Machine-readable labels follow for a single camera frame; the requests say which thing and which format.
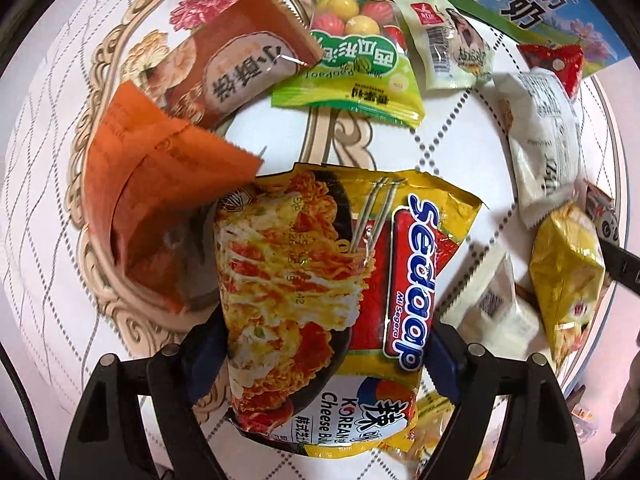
table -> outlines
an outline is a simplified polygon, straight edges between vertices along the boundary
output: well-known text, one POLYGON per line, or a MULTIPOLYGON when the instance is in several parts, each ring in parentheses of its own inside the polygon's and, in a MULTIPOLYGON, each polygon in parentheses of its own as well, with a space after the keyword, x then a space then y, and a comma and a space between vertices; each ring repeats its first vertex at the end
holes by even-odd
MULTIPOLYGON (((5 288, 22 336, 60 401, 73 410, 89 374, 105 352, 147 356, 180 341, 213 303, 171 316, 154 298, 119 279, 92 244, 83 220, 81 183, 90 136, 120 78, 178 45, 188 30, 172 30, 168 15, 184 0, 84 0, 39 65, 18 117, 7 155, 2 225, 9 269, 5 288)), ((286 0, 300 15, 308 0, 286 0)), ((513 42, 477 24, 496 51, 497 70, 523 70, 513 42)), ((526 275, 532 234, 519 221, 506 134, 491 85, 429 95, 428 118, 416 131, 374 123, 348 112, 275 110, 259 98, 226 128, 227 140, 260 152, 263 173, 285 171, 296 160, 379 170, 430 171, 478 195, 487 207, 439 277, 447 301, 496 242, 511 251, 516 279, 526 275), (274 124, 278 128, 269 128, 274 124), (256 135, 256 126, 267 127, 256 135)), ((584 177, 617 199, 621 240, 626 236, 626 167, 622 145, 596 78, 583 83, 576 111, 582 124, 584 177)), ((199 294, 212 292, 203 286, 199 294)), ((597 341, 609 298, 587 345, 561 371, 568 389, 597 341)), ((379 451, 340 462, 278 453, 242 439, 222 422, 221 381, 196 412, 212 447, 233 478, 405 478, 404 468, 379 451), (255 459, 248 463, 244 457, 255 459)), ((152 451, 168 464, 152 406, 141 399, 152 451)))

red logo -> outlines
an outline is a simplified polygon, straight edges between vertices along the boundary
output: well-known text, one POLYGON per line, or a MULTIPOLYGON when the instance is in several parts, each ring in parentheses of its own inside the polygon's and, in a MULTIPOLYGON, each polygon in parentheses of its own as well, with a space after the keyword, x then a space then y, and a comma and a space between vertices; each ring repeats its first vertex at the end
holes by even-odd
POLYGON ((415 10, 423 25, 442 25, 444 23, 444 20, 429 4, 411 4, 411 8, 415 10))
POLYGON ((393 216, 384 352, 413 372, 422 367, 435 301, 438 208, 417 195, 393 216))

red package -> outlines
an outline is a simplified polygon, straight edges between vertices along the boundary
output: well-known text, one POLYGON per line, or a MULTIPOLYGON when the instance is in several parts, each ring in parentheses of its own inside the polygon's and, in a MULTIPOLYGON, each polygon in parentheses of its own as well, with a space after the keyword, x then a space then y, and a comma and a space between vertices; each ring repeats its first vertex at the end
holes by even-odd
POLYGON ((539 66, 551 70, 558 76, 569 99, 574 99, 582 81, 584 52, 578 44, 552 48, 546 45, 518 45, 518 50, 527 60, 529 68, 539 66))

black cable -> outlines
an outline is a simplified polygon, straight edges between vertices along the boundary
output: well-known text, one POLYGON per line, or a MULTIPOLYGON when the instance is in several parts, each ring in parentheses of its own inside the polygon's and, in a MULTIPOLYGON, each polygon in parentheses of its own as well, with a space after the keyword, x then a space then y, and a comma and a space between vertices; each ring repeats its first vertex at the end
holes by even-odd
POLYGON ((27 391, 24 389, 24 385, 20 380, 20 376, 14 368, 14 364, 11 362, 11 359, 9 359, 4 346, 2 346, 2 342, 0 342, 0 361, 2 361, 4 369, 9 375, 11 382, 14 384, 15 391, 18 393, 18 397, 20 397, 20 402, 22 403, 24 413, 27 416, 27 422, 29 423, 29 427, 31 428, 33 441, 36 445, 38 456, 40 457, 40 463, 42 464, 42 468, 44 469, 44 475, 47 480, 56 480, 56 477, 53 474, 53 469, 51 468, 51 463, 49 462, 47 449, 44 447, 44 441, 42 439, 42 434, 40 433, 36 414, 33 411, 33 406, 31 405, 31 401, 29 400, 27 391))

white snack package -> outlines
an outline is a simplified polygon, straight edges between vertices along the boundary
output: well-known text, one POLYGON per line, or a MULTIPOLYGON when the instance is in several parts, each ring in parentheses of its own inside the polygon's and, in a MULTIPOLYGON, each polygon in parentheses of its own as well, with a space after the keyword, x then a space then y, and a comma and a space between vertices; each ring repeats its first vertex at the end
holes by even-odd
POLYGON ((453 325, 466 343, 480 343, 497 357, 524 361, 540 352, 552 363, 540 317, 516 295, 511 257, 499 244, 440 320, 453 325))
POLYGON ((580 123, 550 70, 495 74, 494 81, 507 117, 520 217, 531 229, 574 197, 580 123))

